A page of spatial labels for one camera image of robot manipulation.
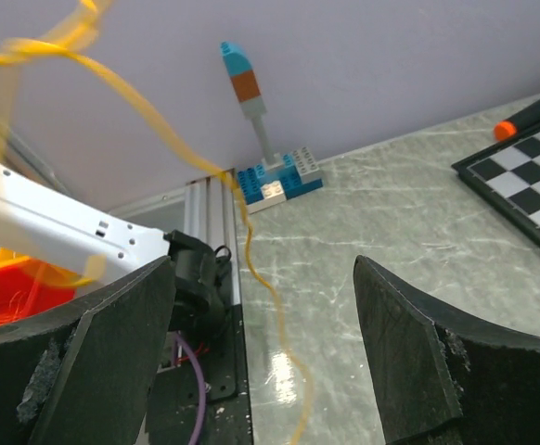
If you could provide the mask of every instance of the gray table surface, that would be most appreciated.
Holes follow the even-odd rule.
[[[491,145],[494,124],[530,100],[331,159],[324,188],[252,216],[253,262],[284,299],[293,349],[315,378],[301,443],[384,443],[354,298],[359,254],[463,311],[540,336],[540,249],[450,167]],[[282,445],[302,382],[278,346],[271,296],[239,254],[254,437]]]

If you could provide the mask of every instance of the marker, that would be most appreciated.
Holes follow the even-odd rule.
[[[499,142],[504,141],[515,134],[532,128],[537,123],[540,123],[540,99],[522,111],[518,111],[513,116],[499,122],[495,126],[495,139]]]

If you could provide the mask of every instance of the light blue lego piece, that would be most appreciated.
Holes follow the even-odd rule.
[[[301,182],[301,177],[295,171],[290,175],[286,175],[280,178],[280,183],[285,191],[287,199],[293,199],[294,197],[300,197],[306,193],[312,192],[318,188],[324,186],[321,179],[317,179],[307,184]]]
[[[290,153],[287,153],[282,157],[283,162],[285,163],[285,170],[281,172],[281,175],[291,175],[297,172],[297,164],[295,159]]]
[[[278,181],[278,174],[280,172],[267,172],[263,164],[256,164],[253,169],[255,170],[255,177],[260,185],[270,184],[274,181]]]
[[[248,205],[261,201],[264,198],[260,182],[255,177],[254,169],[249,168],[246,171],[238,172],[237,180],[241,187],[241,192],[243,192],[243,196],[245,197],[245,202]]]
[[[283,177],[288,177],[293,173],[297,173],[295,159],[290,153],[283,155],[282,161],[284,162],[284,167],[276,172],[267,171],[262,163],[256,164],[253,167],[255,170],[255,177],[260,183],[260,186],[273,183],[274,181],[281,181]]]
[[[221,56],[223,56],[223,62],[225,63],[229,77],[253,70],[248,57],[245,55],[245,51],[238,44],[222,42]]]

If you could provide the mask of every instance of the white wall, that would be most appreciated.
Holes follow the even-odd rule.
[[[74,6],[0,0],[0,41],[40,35]],[[261,154],[223,40],[249,54],[276,145],[306,144],[320,159],[540,92],[535,0],[117,0],[89,55],[198,152],[247,167]],[[41,61],[23,81],[19,133],[88,203],[110,208],[202,175],[71,62]]]

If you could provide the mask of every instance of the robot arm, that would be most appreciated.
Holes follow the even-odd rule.
[[[0,164],[0,247],[78,274],[100,255],[107,285],[167,255],[164,232],[115,218],[34,183]]]

